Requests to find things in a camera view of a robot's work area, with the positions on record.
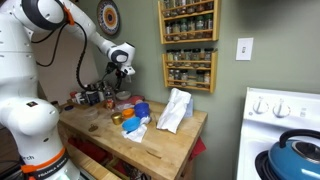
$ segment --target white cloth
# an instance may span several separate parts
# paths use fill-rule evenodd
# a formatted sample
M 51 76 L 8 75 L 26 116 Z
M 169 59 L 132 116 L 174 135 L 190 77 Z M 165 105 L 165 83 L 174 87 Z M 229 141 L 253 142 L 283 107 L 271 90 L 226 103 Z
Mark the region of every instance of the white cloth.
M 159 118 L 157 128 L 168 129 L 169 131 L 176 133 L 178 125 L 186 113 L 190 98 L 190 93 L 173 88 L 171 90 L 169 103 Z
M 141 143 L 142 142 L 142 138 L 144 136 L 144 134 L 147 132 L 147 126 L 144 124 L 141 124 L 138 129 L 129 132 L 128 131 L 122 131 L 121 134 L 124 138 L 128 138 L 134 142 L 138 142 Z

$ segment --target spice rack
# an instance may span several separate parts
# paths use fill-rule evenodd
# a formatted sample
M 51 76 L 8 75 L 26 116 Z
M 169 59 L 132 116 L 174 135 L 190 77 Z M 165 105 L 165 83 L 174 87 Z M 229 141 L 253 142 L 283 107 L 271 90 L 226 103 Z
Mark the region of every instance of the spice rack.
M 191 14 L 183 14 L 183 15 L 177 15 L 174 17 L 165 17 L 164 13 L 166 11 L 172 11 L 177 10 L 181 8 L 188 8 L 190 6 L 198 6 L 198 5 L 204 5 L 207 3 L 213 3 L 213 9 L 212 10 L 204 10 L 202 12 L 193 12 Z M 205 41 L 217 41 L 219 39 L 219 27 L 220 27 L 220 0 L 202 0 L 197 3 L 193 4 L 187 4 L 185 6 L 177 6 L 175 8 L 165 8 L 165 5 L 163 2 L 158 1 L 158 13 L 159 13 L 159 27 L 160 27 L 160 39 L 161 44 L 173 44 L 173 43 L 187 43 L 187 42 L 205 42 Z M 212 29 L 204 29 L 204 30 L 195 30 L 195 31 L 187 31 L 187 32 L 180 32 L 180 33 L 166 33 L 166 23 L 173 22 L 176 20 L 180 20 L 182 18 L 190 18 L 190 17 L 196 17 L 199 15 L 207 15 L 212 14 L 213 17 L 213 27 Z M 174 36 L 181 36 L 183 33 L 206 33 L 209 35 L 209 37 L 202 37 L 202 38 L 194 38 L 194 39 L 180 39 L 180 40 L 167 40 L 167 37 L 174 37 Z
M 211 54 L 211 61 L 205 61 L 205 60 L 179 60 L 177 62 L 179 63 L 191 63 L 191 64 L 208 64 L 210 63 L 210 66 L 208 68 L 206 67 L 198 67 L 195 68 L 193 66 L 169 66 L 168 63 L 174 63 L 175 61 L 169 61 L 167 59 L 167 54 L 162 54 L 162 61 L 163 61 L 163 75 L 164 75 L 164 84 L 165 87 L 176 87 L 176 88 L 185 88 L 185 89 L 195 89 L 195 90 L 202 90 L 202 91 L 208 91 L 210 93 L 214 92 L 214 89 L 216 87 L 216 74 L 217 74 L 217 58 L 218 58 L 218 51 L 214 51 Z M 210 71 L 210 81 L 208 83 L 204 82 L 191 82 L 191 79 L 195 79 L 195 76 L 189 76 L 187 81 L 183 80 L 170 80 L 169 79 L 169 70 L 170 69 L 187 69 L 191 71 L 196 70 L 204 70 L 204 71 Z M 174 82 L 178 83 L 186 83 L 186 86 L 177 85 L 177 84 L 171 84 Z M 197 85 L 204 85 L 207 87 L 197 87 Z

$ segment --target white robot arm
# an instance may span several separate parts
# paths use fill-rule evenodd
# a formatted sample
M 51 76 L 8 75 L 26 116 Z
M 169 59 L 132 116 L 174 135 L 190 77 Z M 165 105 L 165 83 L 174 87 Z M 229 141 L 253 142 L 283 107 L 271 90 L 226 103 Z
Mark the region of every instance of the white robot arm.
M 127 75 L 135 48 L 116 46 L 96 32 L 92 20 L 68 0 L 0 0 L 0 124 L 17 143 L 25 165 L 22 170 L 36 179 L 78 179 L 79 170 L 68 159 L 59 138 L 59 112 L 37 97 L 38 73 L 31 43 L 32 34 L 66 28 L 87 39 Z

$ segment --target blue tea kettle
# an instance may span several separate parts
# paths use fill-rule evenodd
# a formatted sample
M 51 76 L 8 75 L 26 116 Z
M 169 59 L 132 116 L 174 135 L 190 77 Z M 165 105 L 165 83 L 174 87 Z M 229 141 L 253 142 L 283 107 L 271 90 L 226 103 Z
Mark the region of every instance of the blue tea kettle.
M 320 132 L 295 129 L 280 136 L 268 152 L 270 166 L 283 180 L 320 179 L 320 148 L 312 143 L 289 140 L 294 136 L 308 136 L 320 140 Z

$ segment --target bowl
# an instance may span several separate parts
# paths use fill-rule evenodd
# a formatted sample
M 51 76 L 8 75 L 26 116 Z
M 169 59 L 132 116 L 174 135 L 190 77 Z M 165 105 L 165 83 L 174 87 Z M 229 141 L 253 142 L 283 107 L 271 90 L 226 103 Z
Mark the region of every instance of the bowl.
M 134 131 L 140 126 L 140 118 L 132 117 L 122 123 L 122 128 L 126 131 Z
M 131 96 L 130 91 L 121 91 L 116 94 L 116 97 L 121 101 L 129 99 L 130 96 Z

